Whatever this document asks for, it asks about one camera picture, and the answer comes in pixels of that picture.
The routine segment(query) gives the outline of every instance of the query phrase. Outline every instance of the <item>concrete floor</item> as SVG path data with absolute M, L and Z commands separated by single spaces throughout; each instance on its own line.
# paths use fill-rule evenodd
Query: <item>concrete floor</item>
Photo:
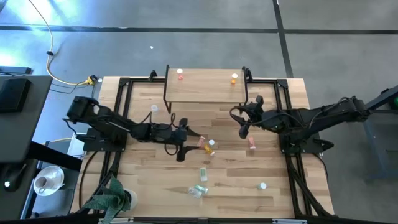
M 50 25 L 101 27 L 276 29 L 272 0 L 68 0 L 34 1 Z M 398 2 L 385 0 L 279 0 L 285 29 L 398 29 Z M 1 25 L 43 24 L 25 0 L 8 0 Z M 51 70 L 78 82 L 95 74 L 163 74 L 165 65 L 184 68 L 251 68 L 256 77 L 286 77 L 278 34 L 54 32 L 58 52 Z M 356 95 L 364 101 L 398 84 L 398 35 L 286 35 L 295 78 L 304 78 L 311 107 Z M 0 30 L 0 64 L 28 66 L 46 75 L 50 37 L 42 31 Z M 61 120 L 75 95 L 50 92 L 34 140 L 67 138 Z M 85 131 L 79 125 L 78 132 Z M 375 158 L 361 124 L 321 132 L 335 143 L 325 153 L 337 215 L 397 222 L 398 182 L 365 181 Z

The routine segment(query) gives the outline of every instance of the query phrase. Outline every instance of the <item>mug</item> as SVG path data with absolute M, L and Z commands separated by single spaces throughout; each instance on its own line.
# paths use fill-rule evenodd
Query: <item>mug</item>
M 51 189 L 54 186 L 54 182 L 50 178 L 39 177 L 35 181 L 35 186 L 39 189 L 39 193 L 43 193 L 46 189 Z

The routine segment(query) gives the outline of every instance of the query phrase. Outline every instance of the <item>green plant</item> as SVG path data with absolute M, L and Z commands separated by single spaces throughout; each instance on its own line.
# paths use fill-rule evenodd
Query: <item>green plant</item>
M 120 212 L 130 210 L 131 197 L 124 191 L 122 184 L 116 178 L 111 177 L 109 188 L 101 186 L 102 195 L 93 195 L 92 200 L 85 203 L 83 207 L 106 210 L 103 224 L 109 224 L 112 219 Z

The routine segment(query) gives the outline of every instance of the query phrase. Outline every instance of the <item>potted plant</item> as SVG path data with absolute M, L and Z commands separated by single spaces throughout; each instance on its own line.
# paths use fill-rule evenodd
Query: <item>potted plant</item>
M 103 224 L 109 224 L 120 212 L 134 208 L 137 204 L 137 195 L 128 189 L 124 189 L 120 181 L 111 177 L 109 188 L 101 186 L 102 195 L 93 195 L 92 200 L 85 203 L 83 207 L 94 210 L 105 210 Z

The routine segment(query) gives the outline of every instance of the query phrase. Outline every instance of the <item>white saucer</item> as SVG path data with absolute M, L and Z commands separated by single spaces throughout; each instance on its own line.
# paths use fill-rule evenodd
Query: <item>white saucer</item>
M 63 186 L 63 179 L 65 178 L 65 175 L 63 174 L 63 170 L 60 167 L 57 166 L 49 166 L 44 169 L 42 169 L 39 174 L 37 174 L 34 182 L 36 179 L 39 177 L 46 177 L 49 179 L 52 179 L 54 181 L 54 186 L 51 189 L 45 189 L 42 193 L 39 193 L 39 188 L 33 185 L 33 189 L 37 193 L 37 195 L 40 196 L 49 196 L 54 194 L 60 187 Z

